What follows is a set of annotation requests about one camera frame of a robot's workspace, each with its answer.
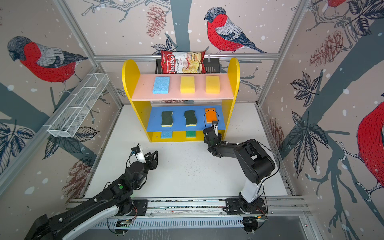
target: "blue shelf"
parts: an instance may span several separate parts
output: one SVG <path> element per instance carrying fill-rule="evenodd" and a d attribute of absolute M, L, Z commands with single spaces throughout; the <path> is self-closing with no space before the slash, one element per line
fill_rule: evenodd
<path fill-rule="evenodd" d="M 218 122 L 218 130 L 225 130 L 223 111 L 221 105 L 208 105 L 208 106 L 172 106 L 172 107 L 152 107 L 151 116 L 149 117 L 147 132 L 163 132 L 163 131 L 202 131 L 204 126 L 203 116 L 205 108 L 215 108 L 219 114 L 220 119 Z M 196 126 L 185 126 L 184 112 L 188 110 L 194 110 L 197 118 Z M 173 111 L 173 126 L 162 127 L 161 113 L 163 111 Z"/>

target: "pink shelf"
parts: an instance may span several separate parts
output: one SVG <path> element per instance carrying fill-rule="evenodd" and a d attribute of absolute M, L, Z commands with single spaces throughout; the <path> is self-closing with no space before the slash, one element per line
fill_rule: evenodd
<path fill-rule="evenodd" d="M 220 93 L 209 94 L 205 92 L 205 76 L 220 77 Z M 169 90 L 167 94 L 153 94 L 155 77 L 169 76 Z M 180 92 L 181 76 L 195 77 L 195 93 Z M 161 101 L 161 100 L 219 100 L 233 99 L 232 88 L 226 73 L 218 74 L 142 74 L 133 93 L 133 101 Z"/>

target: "white mesh shelf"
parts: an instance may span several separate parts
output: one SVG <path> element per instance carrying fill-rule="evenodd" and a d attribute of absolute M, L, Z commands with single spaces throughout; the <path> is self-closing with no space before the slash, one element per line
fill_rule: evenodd
<path fill-rule="evenodd" d="M 87 82 L 74 94 L 74 98 L 56 118 L 48 132 L 54 137 L 73 137 L 108 82 L 107 74 L 90 74 Z"/>

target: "chip bag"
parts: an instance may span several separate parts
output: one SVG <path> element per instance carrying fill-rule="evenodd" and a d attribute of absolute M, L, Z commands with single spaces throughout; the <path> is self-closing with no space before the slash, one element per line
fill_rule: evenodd
<path fill-rule="evenodd" d="M 161 51 L 163 74 L 205 73 L 204 55 L 205 51 L 198 53 Z"/>

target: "white tabletop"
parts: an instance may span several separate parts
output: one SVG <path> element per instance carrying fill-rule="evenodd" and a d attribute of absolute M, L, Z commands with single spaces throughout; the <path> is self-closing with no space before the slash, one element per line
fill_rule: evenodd
<path fill-rule="evenodd" d="M 244 142 L 251 138 L 269 147 L 254 104 L 237 103 L 225 140 Z M 159 152 L 159 165 L 149 171 L 146 184 L 134 191 L 132 197 L 236 197 L 243 188 L 246 177 L 237 159 L 214 157 L 203 142 L 150 143 L 132 106 L 124 105 L 86 198 L 95 196 L 106 182 L 124 173 L 131 148 L 138 143 L 144 153 Z M 279 173 L 265 181 L 265 193 L 267 196 L 287 195 Z"/>

